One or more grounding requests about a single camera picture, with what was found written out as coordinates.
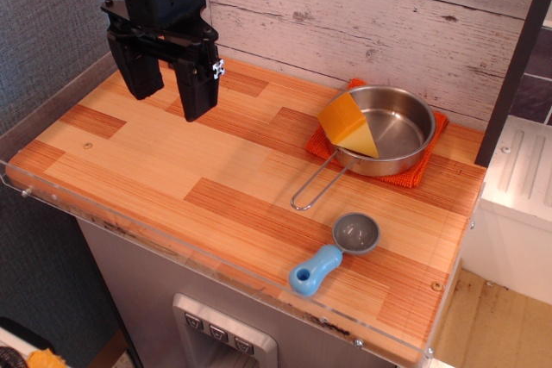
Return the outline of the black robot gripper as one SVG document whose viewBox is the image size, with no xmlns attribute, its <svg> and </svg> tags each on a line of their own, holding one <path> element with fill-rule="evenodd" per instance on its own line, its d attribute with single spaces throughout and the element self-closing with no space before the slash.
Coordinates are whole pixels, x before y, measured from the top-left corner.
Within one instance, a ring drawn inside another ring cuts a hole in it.
<svg viewBox="0 0 552 368">
<path fill-rule="evenodd" d="M 194 122 L 216 107 L 220 59 L 217 31 L 201 14 L 206 0 L 105 0 L 116 36 L 107 33 L 110 51 L 134 98 L 143 100 L 164 87 L 159 61 L 146 53 L 131 35 L 162 35 L 183 41 L 185 47 L 173 62 L 185 119 Z"/>
</svg>

